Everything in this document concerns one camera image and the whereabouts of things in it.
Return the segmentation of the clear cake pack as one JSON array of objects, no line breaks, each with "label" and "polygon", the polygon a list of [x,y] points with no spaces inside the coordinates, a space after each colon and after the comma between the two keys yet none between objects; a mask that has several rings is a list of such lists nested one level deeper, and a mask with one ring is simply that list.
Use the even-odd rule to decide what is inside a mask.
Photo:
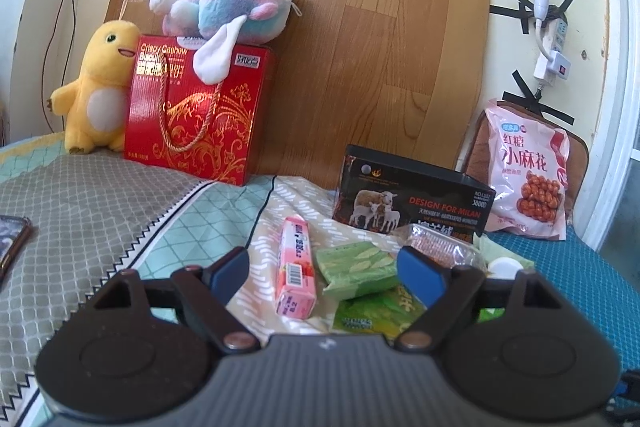
[{"label": "clear cake pack", "polygon": [[404,242],[444,268],[469,265],[483,272],[487,270],[486,261],[474,246],[424,225],[407,225]]}]

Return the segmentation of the bright green snack bag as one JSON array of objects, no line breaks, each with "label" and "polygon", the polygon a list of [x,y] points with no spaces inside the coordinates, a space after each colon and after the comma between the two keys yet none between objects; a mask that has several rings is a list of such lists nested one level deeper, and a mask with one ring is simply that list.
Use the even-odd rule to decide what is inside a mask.
[{"label": "bright green snack bag", "polygon": [[394,288],[341,301],[333,328],[349,334],[382,334],[395,339],[418,319],[426,308],[407,289]]}]

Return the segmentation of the white plastic cup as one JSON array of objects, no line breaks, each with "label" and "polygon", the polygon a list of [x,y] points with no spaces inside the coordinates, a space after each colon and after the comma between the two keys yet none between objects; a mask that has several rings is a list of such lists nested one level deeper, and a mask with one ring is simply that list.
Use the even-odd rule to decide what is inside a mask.
[{"label": "white plastic cup", "polygon": [[513,281],[518,275],[518,272],[523,269],[523,265],[518,260],[509,257],[499,257],[489,263],[488,277],[496,280]]}]

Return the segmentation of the pink rectangular snack box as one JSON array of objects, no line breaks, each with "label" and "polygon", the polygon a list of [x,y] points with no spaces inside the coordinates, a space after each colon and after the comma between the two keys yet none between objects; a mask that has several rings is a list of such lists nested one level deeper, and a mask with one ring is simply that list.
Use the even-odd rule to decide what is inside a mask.
[{"label": "pink rectangular snack box", "polygon": [[307,222],[299,215],[283,222],[276,286],[276,312],[307,320],[317,301],[316,274]]}]

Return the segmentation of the light green leaf snack pack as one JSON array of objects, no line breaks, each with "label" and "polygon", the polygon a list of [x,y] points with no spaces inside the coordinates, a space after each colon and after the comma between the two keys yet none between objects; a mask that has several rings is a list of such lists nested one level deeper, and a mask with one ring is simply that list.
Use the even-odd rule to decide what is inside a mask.
[{"label": "light green leaf snack pack", "polygon": [[317,249],[314,264],[326,282],[322,295],[336,301],[387,291],[399,284],[396,259],[370,242]]}]

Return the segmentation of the black open cardboard box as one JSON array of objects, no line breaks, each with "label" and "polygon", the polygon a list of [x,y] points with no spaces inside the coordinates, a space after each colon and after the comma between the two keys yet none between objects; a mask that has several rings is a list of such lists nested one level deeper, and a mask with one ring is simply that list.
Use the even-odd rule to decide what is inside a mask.
[{"label": "black open cardboard box", "polygon": [[470,243],[484,233],[495,195],[467,174],[349,145],[333,219],[381,234],[424,225]]}]

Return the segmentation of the blue checked cloth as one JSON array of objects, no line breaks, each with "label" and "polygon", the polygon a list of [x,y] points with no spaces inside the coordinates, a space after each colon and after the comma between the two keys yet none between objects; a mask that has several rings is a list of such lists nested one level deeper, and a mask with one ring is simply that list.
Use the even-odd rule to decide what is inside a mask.
[{"label": "blue checked cloth", "polygon": [[566,229],[562,241],[529,239],[508,232],[488,233],[486,237],[533,262],[536,270],[608,338],[624,369],[639,366],[639,293],[572,228]]}]

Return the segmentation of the patterned patchwork bed sheet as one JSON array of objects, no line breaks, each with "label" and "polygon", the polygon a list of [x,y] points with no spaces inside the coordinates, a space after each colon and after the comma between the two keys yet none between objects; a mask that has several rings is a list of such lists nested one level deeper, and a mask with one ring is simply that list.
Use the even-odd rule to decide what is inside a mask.
[{"label": "patterned patchwork bed sheet", "polygon": [[254,176],[234,186],[111,154],[68,156],[60,134],[1,152],[1,210],[32,222],[1,288],[1,421],[35,426],[47,414],[34,363],[63,323],[115,273],[164,279],[186,265],[210,265],[236,246],[250,275],[230,311],[259,339],[325,334],[335,303],[320,298],[311,317],[280,317],[274,304],[283,221],[303,217],[314,249],[368,242],[396,253],[400,239],[332,219],[334,195],[299,176]]}]

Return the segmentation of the brown seat cushion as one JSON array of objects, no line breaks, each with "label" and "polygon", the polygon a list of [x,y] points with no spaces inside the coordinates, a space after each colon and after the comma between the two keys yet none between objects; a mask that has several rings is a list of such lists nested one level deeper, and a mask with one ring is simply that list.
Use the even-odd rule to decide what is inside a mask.
[{"label": "brown seat cushion", "polygon": [[[552,124],[550,120],[536,115],[518,104],[505,101],[498,101],[497,104],[518,116],[540,121],[549,128],[559,128],[566,132],[568,139],[570,139],[570,156],[568,156],[566,167],[568,190],[564,206],[567,222],[571,225],[573,223],[573,213],[576,200],[579,191],[582,188],[582,182],[584,182],[589,165],[589,152],[586,142],[582,138],[579,138],[575,133],[565,129],[563,126],[560,126],[559,124]],[[489,132],[484,113],[480,114],[480,117],[477,118],[476,124],[474,124],[472,129],[473,134],[471,143],[463,156],[461,171],[469,174],[480,182],[486,183],[488,180],[489,166]]]}]

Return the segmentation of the pink fried dough snack bag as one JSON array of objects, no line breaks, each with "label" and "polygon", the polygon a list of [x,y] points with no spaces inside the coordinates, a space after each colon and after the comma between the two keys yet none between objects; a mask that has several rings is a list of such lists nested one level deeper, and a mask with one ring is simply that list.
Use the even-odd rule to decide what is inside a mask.
[{"label": "pink fried dough snack bag", "polygon": [[496,192],[486,230],[566,239],[568,135],[496,103],[485,109],[485,117],[488,182]]}]

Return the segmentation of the red gift box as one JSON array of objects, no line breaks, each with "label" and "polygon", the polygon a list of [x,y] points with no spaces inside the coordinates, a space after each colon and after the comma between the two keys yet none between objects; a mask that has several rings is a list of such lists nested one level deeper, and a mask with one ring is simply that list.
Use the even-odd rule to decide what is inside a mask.
[{"label": "red gift box", "polygon": [[198,178],[246,183],[274,55],[238,44],[229,74],[206,86],[193,69],[201,39],[140,38],[132,75],[124,157]]}]

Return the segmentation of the smartphone with red case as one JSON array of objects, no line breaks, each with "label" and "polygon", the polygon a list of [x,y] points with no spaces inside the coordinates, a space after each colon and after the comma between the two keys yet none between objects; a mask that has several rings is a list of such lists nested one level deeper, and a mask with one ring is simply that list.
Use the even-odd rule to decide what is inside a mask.
[{"label": "smartphone with red case", "polygon": [[25,217],[2,216],[0,218],[0,282],[8,276],[13,263],[32,235],[32,222]]}]

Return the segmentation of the yellow duck plush toy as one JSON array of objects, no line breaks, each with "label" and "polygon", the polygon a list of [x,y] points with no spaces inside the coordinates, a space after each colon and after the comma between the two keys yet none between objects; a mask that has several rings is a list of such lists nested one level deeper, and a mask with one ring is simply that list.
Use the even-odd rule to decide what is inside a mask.
[{"label": "yellow duck plush toy", "polygon": [[97,147],[124,149],[140,36],[138,26],[126,20],[101,25],[86,47],[78,77],[52,92],[48,109],[66,119],[67,153],[89,154]]}]

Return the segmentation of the wood pattern board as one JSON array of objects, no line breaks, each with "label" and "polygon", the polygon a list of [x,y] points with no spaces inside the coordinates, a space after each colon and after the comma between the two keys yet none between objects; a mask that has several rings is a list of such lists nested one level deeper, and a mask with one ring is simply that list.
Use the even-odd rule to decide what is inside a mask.
[{"label": "wood pattern board", "polygon": [[[334,187],[357,144],[452,168],[474,118],[489,0],[296,0],[253,171]],[[111,0],[147,34],[148,0]]]}]

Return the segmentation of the pastel unicorn plush toy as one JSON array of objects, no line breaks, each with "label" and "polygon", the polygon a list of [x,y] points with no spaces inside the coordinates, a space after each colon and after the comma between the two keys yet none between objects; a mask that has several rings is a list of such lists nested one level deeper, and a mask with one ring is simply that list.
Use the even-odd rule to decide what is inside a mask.
[{"label": "pastel unicorn plush toy", "polygon": [[294,0],[149,0],[149,8],[163,17],[166,36],[205,41],[193,55],[193,70],[207,86],[228,76],[238,43],[258,46],[277,38],[299,11]]}]

